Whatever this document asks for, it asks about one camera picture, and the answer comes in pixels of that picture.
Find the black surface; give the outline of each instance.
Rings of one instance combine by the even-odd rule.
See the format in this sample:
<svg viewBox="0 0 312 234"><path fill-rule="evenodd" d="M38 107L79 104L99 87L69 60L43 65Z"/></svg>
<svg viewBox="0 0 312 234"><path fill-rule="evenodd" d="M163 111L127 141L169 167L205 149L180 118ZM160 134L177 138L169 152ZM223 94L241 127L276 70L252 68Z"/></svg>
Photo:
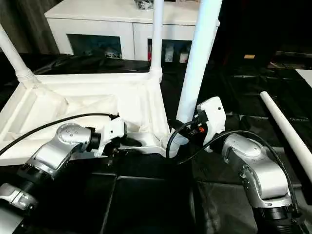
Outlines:
<svg viewBox="0 0 312 234"><path fill-rule="evenodd" d="M36 70L37 74L147 72L149 70L149 63L143 61L66 55L57 56L57 61L54 61L56 56L22 55L22 57L27 66L32 70ZM5 74L1 79L2 85L0 87L0 105L3 106L18 83L14 76L14 71L3 54L0 54L0 64L3 65ZM163 78L160 86L167 118L175 118L176 116L185 68L185 64L163 65ZM266 139L272 146L280 147L279 154L290 172L292 183L296 187L303 186L302 190L308 191L306 193L307 197L312 197L310 194L311 185L300 163L296 160L287 141L262 104L259 97L259 92L262 90L269 91L299 135L307 143L308 147L311 147L312 119L310 107L312 104L312 92L311 87L296 71L269 70L256 67L227 69L208 66L203 78L198 103L210 97L219 96L227 113L226 129L251 130ZM179 157L187 156L195 149L193 147L181 147ZM200 197L202 199L199 207L203 209L203 216L205 217L203 229L207 228L220 233L254 233L256 230L252 211L242 187L230 185L240 185L240 181L231 168L221 160L220 155L207 153L198 155L192 163L193 175L190 168L187 168L187 165L185 168L175 168L173 170L171 165L163 158L160 159L154 156L147 157L145 160L135 157L128 159L125 157L119 158L117 162L110 161L110 159L108 161L93 159L92 162L91 160L84 160L75 161L73 164L79 173L73 173L72 175L77 175L77 177L69 175L61 184L55 185L59 186L52 193L56 201L51 203L51 206L46 204L41 210L46 212L51 207L57 210L53 210L53 215L49 216L49 218L54 218L52 220L55 220L55 222L49 223L48 218L45 220L44 215L40 213L37 219L41 220L48 230L43 230L41 225L37 233L58 233L56 231L58 227L63 229L63 227L68 225L72 225L72 228L69 229L71 231L68 233L86 233L88 227L92 227L90 233L96 233L99 228L101 230L103 227L99 226L103 222L103 217L105 217L104 213L110 199L109 194L112 184L115 182L112 178L116 179L116 172L120 176L117 180L118 190L123 187L119 186L119 184L125 187L132 186L129 185L129 177L134 178L133 188L136 188L136 183L144 184L146 178L156 178L157 182L155 183L157 185L155 187L160 186L160 181L178 178L181 191L178 188L174 189L178 191L179 195L177 194L177 197L187 197L186 194L190 190L191 180L194 177L197 181L203 181L203 183L199 183L201 184ZM11 172L15 169L16 167L1 167L0 178L7 178L5 172ZM141 177L144 178L144 181L138 182L137 179ZM212 182L214 185L206 186L207 182ZM172 191L168 187L167 182L165 182L163 190L160 190L164 194L165 191ZM60 194L60 188L63 188L64 192L68 194L67 202L65 200L61 201L61 198L64 198L64 194ZM137 189L140 191L139 193L148 193L148 191L140 190L142 189L141 186ZM149 191L154 196L155 190L153 186L151 186ZM118 197L126 196L128 192L121 191L121 193ZM82 209L75 207L81 201L86 205L83 205ZM186 205L188 202L183 200L182 203L181 207L184 207L184 212L180 212L179 209L176 211L181 215L188 216L189 210L187 210ZM125 207L131 208L132 205L127 204ZM93 207L96 207L94 215L91 212ZM118 210L121 209L121 206L118 205L114 205L114 207ZM74 213L73 219L71 219L71 212ZM187 230L192 224L185 223L185 226Z"/></svg>
<svg viewBox="0 0 312 234"><path fill-rule="evenodd" d="M192 180L183 179L191 178L190 165L164 160L131 153L71 162L16 234L196 233Z"/></svg>

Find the white pipe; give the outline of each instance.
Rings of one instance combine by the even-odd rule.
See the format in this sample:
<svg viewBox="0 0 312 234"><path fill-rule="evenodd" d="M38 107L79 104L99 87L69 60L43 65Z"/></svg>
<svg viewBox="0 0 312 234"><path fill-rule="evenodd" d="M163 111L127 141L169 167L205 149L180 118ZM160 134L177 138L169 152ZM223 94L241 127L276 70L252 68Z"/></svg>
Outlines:
<svg viewBox="0 0 312 234"><path fill-rule="evenodd" d="M200 2L196 30L176 115L176 118L183 123L191 121L194 115L201 82L215 39L215 27L221 4L222 0L201 0ZM177 136L175 142L178 142L178 138L181 140L180 144L187 143L182 136Z"/></svg>
<svg viewBox="0 0 312 234"><path fill-rule="evenodd" d="M264 91L261 92L260 96L312 182L312 154L310 150L288 122L270 95Z"/></svg>
<svg viewBox="0 0 312 234"><path fill-rule="evenodd" d="M161 73L161 45L162 45L162 13L164 0L154 0L153 38L152 38L152 73Z"/></svg>
<svg viewBox="0 0 312 234"><path fill-rule="evenodd" d="M0 48L5 53L6 57L13 66L16 76L20 82L29 83L34 82L36 79L32 71L25 65L19 53L9 39L7 33L0 24Z"/></svg>

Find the white cabinet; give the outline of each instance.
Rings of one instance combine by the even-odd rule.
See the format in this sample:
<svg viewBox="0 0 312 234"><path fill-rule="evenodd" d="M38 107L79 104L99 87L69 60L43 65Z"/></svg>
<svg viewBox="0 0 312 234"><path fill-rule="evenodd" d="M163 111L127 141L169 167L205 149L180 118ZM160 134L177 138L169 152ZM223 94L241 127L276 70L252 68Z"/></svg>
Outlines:
<svg viewBox="0 0 312 234"><path fill-rule="evenodd" d="M198 7L194 1L164 3L164 50L171 47L177 54L190 49ZM61 53L117 51L118 58L148 60L153 10L139 10L134 0L63 0L45 16Z"/></svg>
<svg viewBox="0 0 312 234"><path fill-rule="evenodd" d="M84 19L48 19L48 22L60 53L73 55L75 47L88 50L88 45L79 43L79 35L91 35L97 37L80 37L81 41L89 39L85 42L89 44L89 50L101 45L117 47L114 50L119 47L122 59L135 59L132 23Z"/></svg>

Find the black fabric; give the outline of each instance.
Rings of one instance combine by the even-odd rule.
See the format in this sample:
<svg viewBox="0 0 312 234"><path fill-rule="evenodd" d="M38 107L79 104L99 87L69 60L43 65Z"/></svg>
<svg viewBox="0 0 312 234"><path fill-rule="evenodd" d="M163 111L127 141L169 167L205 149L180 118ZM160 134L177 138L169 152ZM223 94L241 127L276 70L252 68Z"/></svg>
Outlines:
<svg viewBox="0 0 312 234"><path fill-rule="evenodd" d="M22 57L27 66L38 75L147 72L150 66L145 61L125 61L95 56L22 55ZM0 84L0 106L3 107L18 82L13 69L3 54L0 54L0 64L4 74L1 77L2 84ZM175 118L186 65L165 63L162 67L163 77L160 87L165 111L167 118ZM270 93L311 149L312 114L310 107L312 89L294 70L259 69L255 67L228 69L226 67L207 66L197 102L200 103L213 96L219 96L227 113L226 129L253 131L266 139L272 146L279 147L278 153L290 173L293 185L297 188L302 187L303 191L307 191L307 197L312 197L310 194L311 185L306 174L259 97L259 92L262 90L267 90ZM181 147L178 157L187 156L194 150L196 148L193 146ZM115 160L117 161L92 159L70 163L70 165L74 165L74 171L71 171L71 167L69 167L68 177L53 186L55 189L50 196L47 196L47 201L42 204L41 212L34 219L35 222L27 229L24 228L23 232L27 231L28 234L92 234L103 231L101 224L107 216L105 211L109 201L116 201L110 200L113 187L117 185L116 191L119 191L124 184L127 186L130 177L134 178L134 183L141 184L146 181L137 182L138 178L155 178L157 179L155 183L160 184L162 180L174 181L179 178L181 180L178 183L179 186L184 183L185 187L181 186L178 189L173 186L172 189L177 191L177 196L181 192L183 199L176 201L181 203L184 208L180 212L180 207L178 209L176 206L177 203L170 207L175 207L177 213L186 215L181 217L180 221L185 225L185 230L189 230L193 225L192 219L187 218L190 223L185 223L183 220L190 215L186 194L189 192L190 179L194 177L199 185L200 194L197 197L202 199L198 204L199 210L202 209L204 216L202 231L213 230L219 233L256 232L252 211L240 186L240 181L231 168L222 161L220 155L199 154L193 160L192 172L190 171L190 164L184 165L183 168L173 169L170 163L158 156L149 156L144 159L125 157ZM5 178L8 178L16 169L17 167L1 167L0 182L5 182ZM141 188L139 186L137 192L143 192L141 195L144 195L144 192L147 191L141 191ZM162 188L161 190L154 190L151 186L149 191L153 191L154 196L156 192L166 193L168 189L170 190L167 182L163 184ZM120 191L119 196L127 196L125 190ZM163 200L164 197L166 196L162 194L160 200ZM161 203L159 207L163 208L163 212L167 212L162 205ZM53 212L45 217L43 214L50 209ZM54 217L55 222L49 223L52 217ZM178 219L174 219L173 223L179 223ZM137 231L150 230L151 226L155 226L153 220L148 227L145 226Z"/></svg>

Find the table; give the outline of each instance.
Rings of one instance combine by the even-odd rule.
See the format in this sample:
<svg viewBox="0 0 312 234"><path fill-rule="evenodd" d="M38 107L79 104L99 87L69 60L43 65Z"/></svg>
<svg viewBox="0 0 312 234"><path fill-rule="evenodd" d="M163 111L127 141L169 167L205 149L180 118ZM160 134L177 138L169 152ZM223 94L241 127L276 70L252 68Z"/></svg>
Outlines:
<svg viewBox="0 0 312 234"><path fill-rule="evenodd" d="M26 64L36 70L45 63L53 61L58 56L31 56L22 55ZM125 61L105 59L101 57L70 57L63 65L45 69L45 73L87 73L87 72L131 72L149 70L149 63L144 61ZM15 76L7 61L0 56L6 76L2 86L8 98L10 90L15 88ZM168 118L175 118L179 94L183 84L185 65L163 65L163 79L161 83L164 105ZM303 140L312 146L311 110L312 89L294 70L236 68L228 70L208 66L203 79L198 102L218 95L223 101L227 113L226 128L228 130L251 130L265 138L279 150L281 159L290 172L291 180L296 188L300 206L306 217L312 220L311 206L304 200L301 188L307 188L307 181L300 171L300 164L295 160L291 149L283 139L274 124L268 117L265 108L261 105L258 96L259 90L266 89L275 98L277 104L289 118L294 128ZM193 177L200 188L202 206L206 208L206 227L219 233L256 233L253 214L244 190L237 175L224 164L217 154L201 154L192 163Z"/></svg>

